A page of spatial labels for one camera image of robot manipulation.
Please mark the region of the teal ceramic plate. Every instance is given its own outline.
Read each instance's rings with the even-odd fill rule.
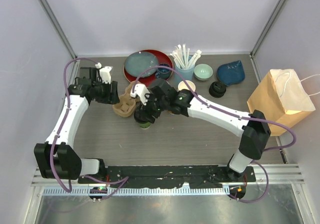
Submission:
[[[158,59],[155,55],[145,51],[139,51],[131,54],[124,64],[124,68],[128,74],[133,77],[138,77],[139,74],[144,72],[146,69],[155,67],[158,65]],[[152,69],[142,75],[142,78],[148,77],[156,72],[156,69]]]

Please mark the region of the brown paper bag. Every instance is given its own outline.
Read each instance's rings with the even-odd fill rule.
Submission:
[[[250,112],[264,113],[267,120],[292,127],[315,111],[293,69],[271,69],[247,101]],[[279,136],[286,130],[270,125],[271,136]]]

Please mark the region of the blue cup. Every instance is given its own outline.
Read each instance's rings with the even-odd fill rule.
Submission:
[[[165,67],[170,67],[168,64],[166,63],[161,63],[159,64],[159,66],[165,66]],[[167,79],[170,77],[172,71],[166,68],[158,68],[156,71],[156,78],[163,78],[163,79]]]
[[[181,69],[181,68],[178,68],[177,65],[175,65],[175,68],[174,68],[185,80],[192,80],[192,76],[194,74],[194,70],[195,70],[195,65],[190,68],[190,69]],[[176,85],[178,85],[180,82],[182,81],[182,79],[175,73],[174,74],[174,82]]]

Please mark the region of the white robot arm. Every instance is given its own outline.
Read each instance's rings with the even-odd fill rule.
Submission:
[[[119,102],[117,82],[111,82],[111,69],[112,67],[108,66],[102,68],[99,63],[96,68],[81,68],[80,77],[76,79],[76,84],[69,86],[69,108],[66,97],[63,110],[52,133],[45,143],[38,143],[34,148],[42,177],[54,178],[49,163],[49,152],[57,135],[53,161],[61,179],[75,180],[79,176],[96,174],[100,171],[101,166],[104,167],[103,160],[80,159],[73,147],[80,120],[92,100],[105,104]],[[62,122],[64,122],[63,127],[58,133]]]
[[[80,120],[92,100],[105,104],[119,102],[117,82],[111,82],[111,69],[111,67],[101,68],[99,65],[96,68],[81,68],[80,77],[77,78],[76,84],[69,86],[69,108],[66,97],[64,109],[53,132],[48,136],[45,143],[38,143],[34,148],[34,155],[42,177],[54,178],[50,167],[49,153],[62,121],[64,121],[64,125],[60,130],[53,158],[54,167],[59,177],[70,180],[76,180],[79,176],[94,174],[105,177],[103,160],[80,159],[74,152],[73,146]],[[136,109],[136,112],[139,113],[140,117],[151,123],[154,123],[155,118],[159,117],[161,111],[169,110],[175,114],[206,120],[241,137],[239,149],[234,153],[228,164],[230,170],[228,175],[231,180],[238,179],[252,160],[260,159],[270,136],[267,124],[238,119],[209,108],[209,105],[241,117],[264,118],[261,112],[255,111],[250,114],[232,110],[199,96],[201,100],[207,103],[207,105],[204,105],[189,90],[177,92],[163,79],[155,80],[149,88],[146,88],[143,84],[137,84],[131,91],[131,96],[140,98],[142,105]],[[64,120],[67,109],[69,109],[69,113]]]
[[[149,88],[144,84],[137,84],[131,91],[131,97],[139,97],[142,106],[136,112],[139,116],[153,123],[161,111],[169,110],[175,114],[200,118],[223,127],[236,136],[241,137],[239,149],[236,150],[228,163],[229,177],[236,179],[241,176],[252,160],[259,160],[270,136],[267,124],[239,119],[220,112],[210,106],[217,107],[240,117],[256,117],[264,119],[263,113],[255,111],[253,114],[232,110],[213,103],[202,96],[198,97],[206,103],[200,102],[189,90],[176,92],[166,81],[157,79]]]

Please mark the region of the beige bowl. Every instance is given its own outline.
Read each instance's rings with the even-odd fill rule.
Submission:
[[[196,85],[195,85],[193,82],[191,82],[191,81],[189,81],[189,80],[187,80],[186,82],[188,83],[188,85],[190,86],[190,88],[191,88],[193,91],[196,90],[196,87],[195,87]],[[183,89],[189,90],[188,87],[186,86],[185,82],[181,81],[181,82],[179,83],[179,85],[178,85],[178,91],[181,91],[181,90],[183,90]]]

